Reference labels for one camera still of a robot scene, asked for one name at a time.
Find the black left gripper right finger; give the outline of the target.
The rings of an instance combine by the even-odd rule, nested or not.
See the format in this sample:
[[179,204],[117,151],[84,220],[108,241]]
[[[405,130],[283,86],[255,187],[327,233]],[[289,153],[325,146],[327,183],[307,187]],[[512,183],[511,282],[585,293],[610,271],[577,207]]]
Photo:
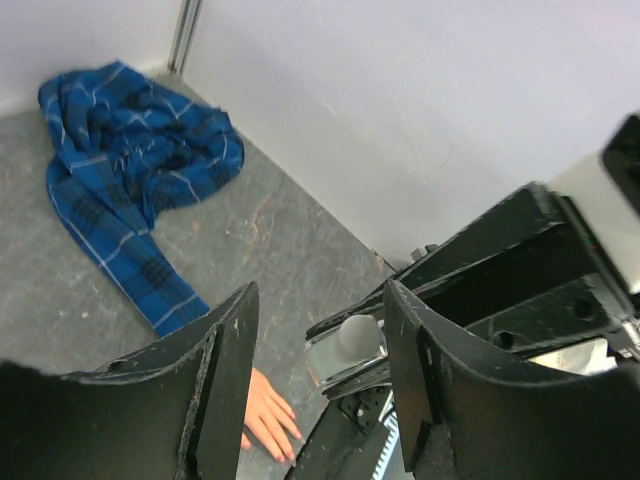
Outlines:
[[510,354],[384,287],[404,465],[418,479],[635,479],[639,368],[580,376]]

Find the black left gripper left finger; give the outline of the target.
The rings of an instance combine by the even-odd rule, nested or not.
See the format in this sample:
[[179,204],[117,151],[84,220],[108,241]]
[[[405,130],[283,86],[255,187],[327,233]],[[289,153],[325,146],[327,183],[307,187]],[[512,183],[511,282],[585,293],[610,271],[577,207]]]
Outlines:
[[248,283],[94,372],[1,364],[5,479],[232,479],[259,321]]

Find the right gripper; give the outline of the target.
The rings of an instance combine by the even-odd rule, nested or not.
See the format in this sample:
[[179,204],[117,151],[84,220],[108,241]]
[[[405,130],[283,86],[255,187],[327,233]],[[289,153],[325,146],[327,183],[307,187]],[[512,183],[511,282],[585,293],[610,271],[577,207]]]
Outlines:
[[520,356],[606,334],[619,356],[639,359],[635,296],[576,203],[538,183],[392,278],[450,321]]

